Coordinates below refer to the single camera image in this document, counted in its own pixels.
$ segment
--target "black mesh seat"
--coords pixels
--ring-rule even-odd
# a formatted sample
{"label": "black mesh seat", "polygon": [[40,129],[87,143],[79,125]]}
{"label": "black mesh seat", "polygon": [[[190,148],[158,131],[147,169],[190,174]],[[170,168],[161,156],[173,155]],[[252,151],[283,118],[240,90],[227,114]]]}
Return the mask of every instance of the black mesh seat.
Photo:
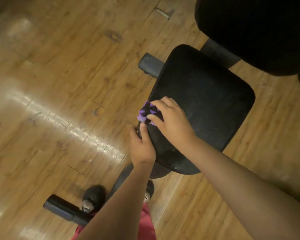
{"label": "black mesh seat", "polygon": [[[170,53],[148,100],[164,96],[173,98],[196,135],[219,151],[230,142],[255,100],[245,81],[188,45],[179,45]],[[199,173],[156,126],[148,125],[148,131],[157,163],[181,174]]]}

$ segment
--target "black chair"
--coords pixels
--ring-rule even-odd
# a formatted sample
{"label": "black chair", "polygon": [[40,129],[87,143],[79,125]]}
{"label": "black chair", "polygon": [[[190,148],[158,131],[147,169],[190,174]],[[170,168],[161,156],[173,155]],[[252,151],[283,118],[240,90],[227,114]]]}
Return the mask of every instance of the black chair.
{"label": "black chair", "polygon": [[[139,67],[158,78],[148,100],[172,97],[197,136],[223,151],[255,100],[228,68],[243,59],[275,76],[300,74],[300,0],[197,0],[195,18],[209,37],[200,51],[179,45],[165,63],[146,53]],[[199,172],[157,127],[148,131],[157,153],[151,178]],[[122,171],[108,198],[132,169]]]}

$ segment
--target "wood grain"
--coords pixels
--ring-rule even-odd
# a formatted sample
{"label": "wood grain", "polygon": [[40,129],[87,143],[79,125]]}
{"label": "wood grain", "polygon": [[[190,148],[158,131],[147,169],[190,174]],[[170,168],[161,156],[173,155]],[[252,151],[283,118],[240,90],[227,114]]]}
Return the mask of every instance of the wood grain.
{"label": "wood grain", "polygon": [[[156,80],[138,69],[208,39],[196,0],[0,0],[0,239],[70,239],[44,210],[80,205],[130,163],[128,129]],[[156,11],[159,8],[171,16]],[[300,201],[300,85],[244,61],[230,69],[256,102],[224,153]],[[158,239],[251,239],[204,175],[154,181]]]}

